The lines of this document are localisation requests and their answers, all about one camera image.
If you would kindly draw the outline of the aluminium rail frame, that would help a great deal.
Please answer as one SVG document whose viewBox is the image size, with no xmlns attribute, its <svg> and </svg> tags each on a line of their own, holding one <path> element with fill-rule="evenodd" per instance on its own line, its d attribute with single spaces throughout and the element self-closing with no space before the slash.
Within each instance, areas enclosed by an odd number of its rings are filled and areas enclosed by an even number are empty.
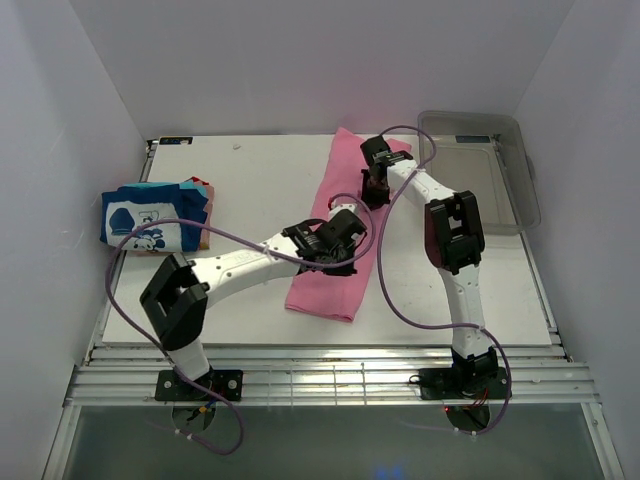
<svg viewBox="0 0 640 480">
<path fill-rule="evenodd" d="M 209 348 L 217 369 L 243 371 L 244 407 L 415 405 L 410 379 L 419 369 L 447 367 L 444 348 Z M 515 404 L 580 404 L 600 400 L 589 367 L 563 348 L 510 348 Z M 69 405 L 124 406 L 153 401 L 167 362 L 151 348 L 96 347 L 75 369 Z"/>
</svg>

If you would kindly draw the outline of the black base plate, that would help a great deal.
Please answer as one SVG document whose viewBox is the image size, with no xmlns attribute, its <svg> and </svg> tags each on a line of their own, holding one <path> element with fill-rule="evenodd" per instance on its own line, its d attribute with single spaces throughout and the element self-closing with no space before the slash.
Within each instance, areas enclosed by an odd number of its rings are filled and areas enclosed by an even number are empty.
<svg viewBox="0 0 640 480">
<path fill-rule="evenodd" d="M 229 401 L 240 401 L 243 376 L 242 370 L 211 369 L 195 383 Z M 173 370 L 162 370 L 157 377 L 154 399 L 162 402 L 196 402 L 208 400 L 210 396 L 181 379 Z"/>
<path fill-rule="evenodd" d="M 476 399 L 503 400 L 510 398 L 506 370 L 499 367 L 497 374 L 479 379 L 462 380 L 452 368 L 423 368 L 412 382 L 419 387 L 422 400 Z"/>
</svg>

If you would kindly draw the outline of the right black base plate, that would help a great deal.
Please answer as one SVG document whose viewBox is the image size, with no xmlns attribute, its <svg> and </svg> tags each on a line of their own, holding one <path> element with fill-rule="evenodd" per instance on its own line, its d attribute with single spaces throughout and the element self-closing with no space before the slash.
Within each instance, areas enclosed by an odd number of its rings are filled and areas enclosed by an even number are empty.
<svg viewBox="0 0 640 480">
<path fill-rule="evenodd" d="M 462 380 L 452 368 L 423 368 L 412 382 L 419 387 L 422 400 L 476 399 L 503 400 L 510 398 L 506 370 L 499 367 L 497 374 L 479 379 Z"/>
</svg>

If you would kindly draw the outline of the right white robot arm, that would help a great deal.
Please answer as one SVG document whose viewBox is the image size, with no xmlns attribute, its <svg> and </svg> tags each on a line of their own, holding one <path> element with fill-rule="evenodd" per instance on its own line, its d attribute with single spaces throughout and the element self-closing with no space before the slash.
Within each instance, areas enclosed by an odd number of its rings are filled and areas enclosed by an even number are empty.
<svg viewBox="0 0 640 480">
<path fill-rule="evenodd" d="M 422 384 L 438 392 L 464 397 L 484 392 L 498 377 L 498 355 L 486 333 L 479 290 L 479 266 L 485 238 L 478 202 L 469 191 L 454 191 L 431 177 L 408 152 L 394 152 L 383 136 L 360 145 L 367 168 L 362 171 L 361 199 L 372 208 L 391 208 L 405 197 L 424 214 L 424 249 L 443 281 L 450 312 L 444 325 L 424 325 L 408 319 L 392 303 L 382 270 L 382 247 L 376 249 L 383 297 L 404 323 L 423 330 L 452 332 L 452 366 L 430 374 Z"/>
</svg>

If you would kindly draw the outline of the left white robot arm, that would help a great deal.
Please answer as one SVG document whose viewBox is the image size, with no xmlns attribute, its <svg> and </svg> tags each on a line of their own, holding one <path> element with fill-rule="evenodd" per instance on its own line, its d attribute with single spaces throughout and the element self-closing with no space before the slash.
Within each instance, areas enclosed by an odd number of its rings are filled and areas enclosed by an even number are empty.
<svg viewBox="0 0 640 480">
<path fill-rule="evenodd" d="M 166 257 L 143 290 L 140 304 L 180 372 L 178 388 L 194 400 L 211 390 L 211 366 L 200 341 L 209 307 L 271 280 L 315 271 L 353 275 L 356 248 L 366 235 L 365 223 L 352 209 L 337 208 L 327 221 L 306 220 L 287 227 L 256 250 L 195 260 L 181 253 Z"/>
</svg>

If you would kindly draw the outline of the clear plastic bin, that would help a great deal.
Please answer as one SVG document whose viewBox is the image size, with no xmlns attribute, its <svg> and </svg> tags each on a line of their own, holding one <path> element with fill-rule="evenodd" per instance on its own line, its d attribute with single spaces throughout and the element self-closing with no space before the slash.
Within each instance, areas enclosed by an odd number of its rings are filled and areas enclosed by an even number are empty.
<svg viewBox="0 0 640 480">
<path fill-rule="evenodd" d="M 476 196 L 487 235 L 518 235 L 540 224 L 534 168 L 513 117 L 425 111 L 418 127 L 437 146 L 427 172 L 455 191 Z"/>
</svg>

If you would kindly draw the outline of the pink t shirt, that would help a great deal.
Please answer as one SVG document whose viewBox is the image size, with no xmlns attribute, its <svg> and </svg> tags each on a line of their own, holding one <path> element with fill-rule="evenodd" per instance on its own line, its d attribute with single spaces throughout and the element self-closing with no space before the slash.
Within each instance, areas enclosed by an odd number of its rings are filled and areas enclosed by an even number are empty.
<svg viewBox="0 0 640 480">
<path fill-rule="evenodd" d="M 311 218 L 283 230 L 294 242 L 296 255 L 306 261 L 329 264 L 319 273 L 305 267 L 293 279 L 285 308 L 321 318 L 351 322 L 361 306 L 374 266 L 375 251 L 364 251 L 362 238 L 374 239 L 384 210 L 368 218 L 364 212 L 329 215 L 334 195 L 361 195 L 367 167 L 360 145 L 364 139 L 340 128 L 332 140 L 324 177 L 316 192 Z"/>
</svg>

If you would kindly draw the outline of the folded blue printed t shirt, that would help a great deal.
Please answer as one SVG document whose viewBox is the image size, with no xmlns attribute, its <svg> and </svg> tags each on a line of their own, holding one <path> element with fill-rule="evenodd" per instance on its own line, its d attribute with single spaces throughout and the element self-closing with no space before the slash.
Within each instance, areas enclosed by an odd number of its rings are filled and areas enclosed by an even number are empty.
<svg viewBox="0 0 640 480">
<path fill-rule="evenodd" d="M 179 183 L 127 184 L 101 194 L 100 241 L 116 246 L 135 232 L 125 248 L 136 252 L 185 252 L 179 223 L 159 224 L 163 219 L 181 218 Z"/>
</svg>

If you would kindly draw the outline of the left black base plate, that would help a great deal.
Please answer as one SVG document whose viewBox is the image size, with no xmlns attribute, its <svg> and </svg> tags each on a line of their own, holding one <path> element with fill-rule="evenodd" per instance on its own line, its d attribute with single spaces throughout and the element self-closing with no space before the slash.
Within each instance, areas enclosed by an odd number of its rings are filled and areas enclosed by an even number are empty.
<svg viewBox="0 0 640 480">
<path fill-rule="evenodd" d="M 240 401 L 243 376 L 242 370 L 211 369 L 195 383 L 229 401 Z M 196 402 L 208 400 L 210 396 L 181 379 L 173 370 L 162 370 L 157 377 L 154 399 L 162 402 Z"/>
</svg>

